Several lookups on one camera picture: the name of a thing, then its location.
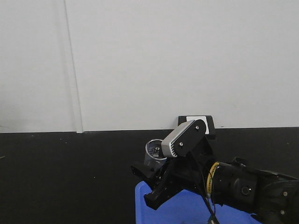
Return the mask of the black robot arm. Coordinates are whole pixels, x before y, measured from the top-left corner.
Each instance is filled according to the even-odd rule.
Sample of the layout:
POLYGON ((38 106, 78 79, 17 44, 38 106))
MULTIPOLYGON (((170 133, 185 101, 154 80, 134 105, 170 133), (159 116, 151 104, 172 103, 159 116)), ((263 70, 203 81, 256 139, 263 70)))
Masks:
POLYGON ((241 158, 217 161, 206 137, 179 141, 177 157, 154 168, 135 163, 134 175, 145 181, 150 193, 144 199, 152 209, 182 190, 200 195, 216 224, 215 206, 249 213, 263 224, 296 224, 299 221, 299 180, 296 177, 247 166, 241 158))

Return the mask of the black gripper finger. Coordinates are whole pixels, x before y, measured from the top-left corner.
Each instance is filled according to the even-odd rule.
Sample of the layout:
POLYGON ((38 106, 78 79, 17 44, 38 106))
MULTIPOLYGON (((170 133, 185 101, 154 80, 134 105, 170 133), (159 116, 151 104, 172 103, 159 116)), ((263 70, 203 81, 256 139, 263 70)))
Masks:
POLYGON ((157 210, 163 203, 182 191, 184 186, 180 181, 170 179, 158 182, 144 180, 144 182, 151 190, 151 192, 144 195, 145 203, 154 210, 157 210))
POLYGON ((161 181, 160 175, 158 174, 158 168, 153 166, 147 166, 139 162, 135 162, 131 165, 133 175, 140 178, 147 184, 158 184, 161 181))

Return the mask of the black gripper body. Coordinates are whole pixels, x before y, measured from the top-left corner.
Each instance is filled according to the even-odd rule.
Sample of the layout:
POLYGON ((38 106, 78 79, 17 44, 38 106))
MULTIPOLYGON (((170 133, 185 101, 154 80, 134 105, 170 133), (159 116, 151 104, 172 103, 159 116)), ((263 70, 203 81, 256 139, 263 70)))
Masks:
POLYGON ((214 155, 210 141, 203 137, 185 156, 167 158, 158 174, 161 180, 180 181, 184 185, 183 189, 196 193, 207 201, 206 180, 213 162, 214 155))

